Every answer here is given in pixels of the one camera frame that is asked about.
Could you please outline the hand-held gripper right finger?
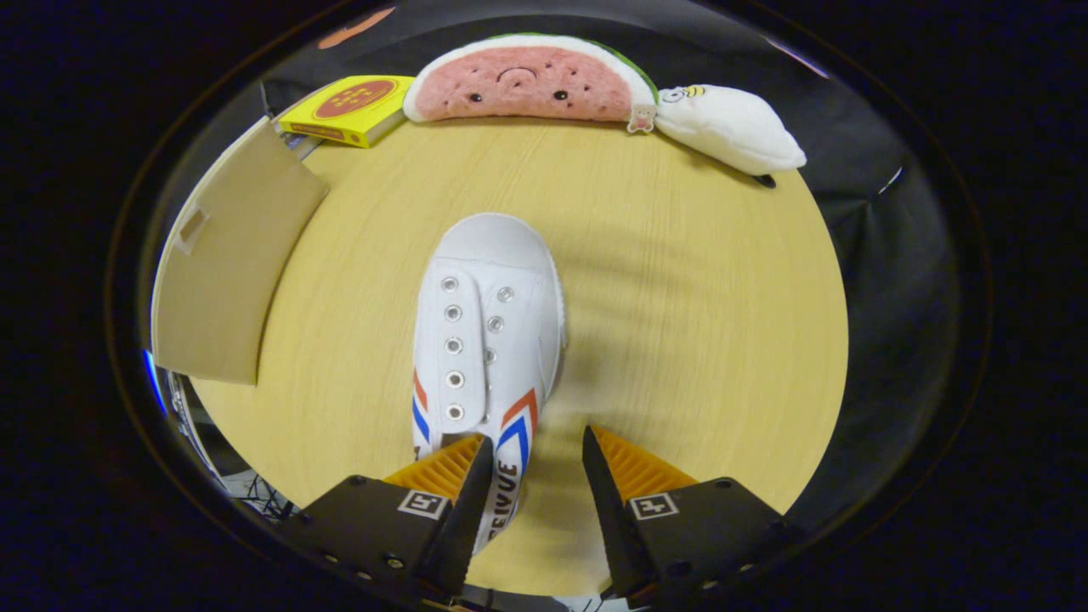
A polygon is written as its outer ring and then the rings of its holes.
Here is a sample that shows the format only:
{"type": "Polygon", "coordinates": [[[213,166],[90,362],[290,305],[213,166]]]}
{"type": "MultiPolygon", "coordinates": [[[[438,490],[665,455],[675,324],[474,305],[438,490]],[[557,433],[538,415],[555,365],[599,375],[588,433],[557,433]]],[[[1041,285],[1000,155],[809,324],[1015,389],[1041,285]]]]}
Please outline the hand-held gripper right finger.
{"type": "Polygon", "coordinates": [[[734,478],[698,481],[599,426],[584,430],[582,462],[609,566],[603,600],[700,605],[804,538],[734,478]]]}

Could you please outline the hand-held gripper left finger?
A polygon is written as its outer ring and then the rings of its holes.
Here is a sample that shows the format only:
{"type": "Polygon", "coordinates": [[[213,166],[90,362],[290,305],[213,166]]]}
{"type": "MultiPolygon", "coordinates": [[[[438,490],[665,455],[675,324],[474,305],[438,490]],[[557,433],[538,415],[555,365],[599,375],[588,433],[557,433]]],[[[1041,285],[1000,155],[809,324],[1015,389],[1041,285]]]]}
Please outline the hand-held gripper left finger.
{"type": "Polygon", "coordinates": [[[493,443],[473,434],[385,479],[351,475],[280,524],[346,580],[405,607],[455,607],[492,485],[493,443]]]}

